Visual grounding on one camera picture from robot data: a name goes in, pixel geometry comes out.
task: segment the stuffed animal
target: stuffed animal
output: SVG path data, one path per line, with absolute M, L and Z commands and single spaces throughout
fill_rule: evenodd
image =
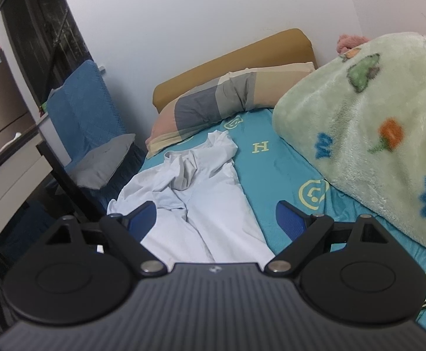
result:
M 360 37 L 358 35 L 342 34 L 336 43 L 336 52 L 338 54 L 346 53 L 348 50 L 354 49 L 356 46 L 369 42 L 369 38 Z

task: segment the white desk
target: white desk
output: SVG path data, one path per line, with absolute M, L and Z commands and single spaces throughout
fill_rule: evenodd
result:
M 18 208 L 52 171 L 36 145 L 43 141 L 34 127 L 0 155 L 0 232 Z

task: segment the window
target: window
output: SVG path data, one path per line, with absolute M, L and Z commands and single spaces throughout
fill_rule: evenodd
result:
M 3 0 L 15 57 L 38 106 L 85 60 L 91 59 L 66 0 Z

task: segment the white cloth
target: white cloth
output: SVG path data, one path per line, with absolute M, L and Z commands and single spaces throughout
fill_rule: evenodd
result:
M 244 195 L 229 133 L 209 133 L 201 145 L 167 152 L 161 165 L 135 175 L 107 213 L 128 214 L 145 201 L 157 207 L 154 227 L 141 241 L 169 269 L 176 262 L 258 262 L 268 248 Z

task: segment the mustard headboard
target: mustard headboard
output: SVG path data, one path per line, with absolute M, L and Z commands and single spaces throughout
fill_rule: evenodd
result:
M 161 112 L 183 93 L 230 71 L 304 62 L 314 62 L 317 68 L 312 44 L 301 30 L 285 30 L 159 84 L 153 92 L 153 105 Z

